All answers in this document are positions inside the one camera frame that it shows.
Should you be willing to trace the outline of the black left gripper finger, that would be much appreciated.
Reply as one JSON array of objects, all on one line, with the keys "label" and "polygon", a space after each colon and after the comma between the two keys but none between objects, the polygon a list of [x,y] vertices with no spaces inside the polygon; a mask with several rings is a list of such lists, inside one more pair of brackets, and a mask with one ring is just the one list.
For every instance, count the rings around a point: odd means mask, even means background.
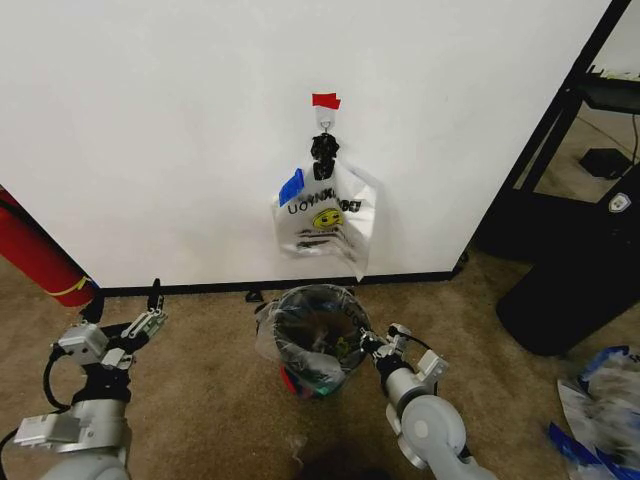
[{"label": "black left gripper finger", "polygon": [[161,293],[161,282],[156,278],[151,286],[147,299],[147,310],[141,313],[129,327],[123,331],[123,338],[130,340],[151,339],[164,325],[168,318],[164,311],[164,296]]},{"label": "black left gripper finger", "polygon": [[103,296],[96,295],[81,311],[80,317],[83,321],[98,324],[103,315]]}]

